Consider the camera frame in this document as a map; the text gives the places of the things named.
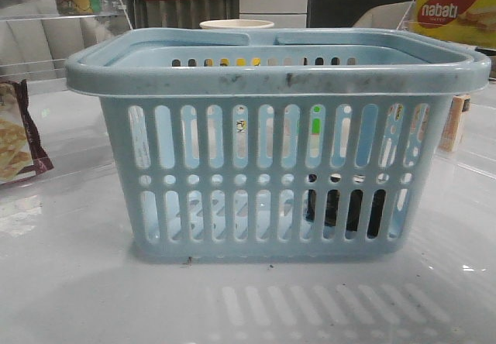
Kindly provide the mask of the black and white tissue pack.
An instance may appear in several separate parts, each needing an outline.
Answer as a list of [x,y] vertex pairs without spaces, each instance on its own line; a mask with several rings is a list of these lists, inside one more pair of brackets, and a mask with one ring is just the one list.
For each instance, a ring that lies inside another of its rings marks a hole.
[[[308,222],[315,221],[317,194],[313,189],[308,190],[305,219]],[[384,203],[386,199],[386,191],[379,189],[374,192],[371,206],[370,217],[367,227],[367,236],[375,238],[380,230],[381,219],[383,216]],[[350,193],[350,202],[348,204],[348,212],[346,218],[346,230],[356,232],[360,223],[360,215],[362,212],[363,192],[360,189],[354,189]],[[336,189],[328,191],[326,196],[325,221],[324,226],[334,227],[337,223],[337,215],[340,203],[340,192]]]

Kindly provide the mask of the light blue plastic basket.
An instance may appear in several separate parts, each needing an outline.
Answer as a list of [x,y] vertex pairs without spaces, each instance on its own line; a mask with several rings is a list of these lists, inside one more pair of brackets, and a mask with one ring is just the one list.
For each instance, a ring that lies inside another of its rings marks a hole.
[[[65,68],[72,91],[100,101],[143,255],[368,259],[403,246],[453,97],[484,88],[491,62],[391,29],[150,28]],[[332,189],[340,203],[327,227]],[[362,212],[349,232],[354,189]]]

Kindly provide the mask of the beige paper cup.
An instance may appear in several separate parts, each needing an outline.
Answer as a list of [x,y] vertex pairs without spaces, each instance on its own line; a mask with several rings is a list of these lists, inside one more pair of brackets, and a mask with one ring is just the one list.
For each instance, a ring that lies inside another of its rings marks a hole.
[[255,19],[220,19],[200,23],[201,29],[271,29],[274,23]]

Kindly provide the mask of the beige biscuit box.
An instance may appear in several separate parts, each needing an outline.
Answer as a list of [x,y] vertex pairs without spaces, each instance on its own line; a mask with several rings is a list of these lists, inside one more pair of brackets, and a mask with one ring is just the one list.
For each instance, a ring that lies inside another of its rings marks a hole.
[[470,102],[469,94],[453,97],[439,142],[439,148],[442,151],[452,153],[458,149],[463,136],[466,115],[470,111]]

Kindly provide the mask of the brown cracker snack bag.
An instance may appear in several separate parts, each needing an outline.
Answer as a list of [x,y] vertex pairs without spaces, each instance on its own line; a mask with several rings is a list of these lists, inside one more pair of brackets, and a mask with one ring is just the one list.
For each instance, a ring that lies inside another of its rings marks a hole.
[[1,185],[25,181],[53,169],[29,113],[27,82],[1,83]]

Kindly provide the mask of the clear acrylic left shelf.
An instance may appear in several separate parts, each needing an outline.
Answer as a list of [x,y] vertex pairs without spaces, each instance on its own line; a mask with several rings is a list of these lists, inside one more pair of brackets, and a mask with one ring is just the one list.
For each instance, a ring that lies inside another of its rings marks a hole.
[[56,0],[1,0],[1,81],[65,77],[72,54],[132,29],[122,0],[99,0],[95,13]]

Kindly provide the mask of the yellow nabati wafer box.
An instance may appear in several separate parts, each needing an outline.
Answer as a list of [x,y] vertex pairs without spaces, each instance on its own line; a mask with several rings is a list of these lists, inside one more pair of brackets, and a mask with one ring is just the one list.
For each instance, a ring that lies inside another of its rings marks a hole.
[[495,0],[415,0],[408,28],[438,40],[495,48]]

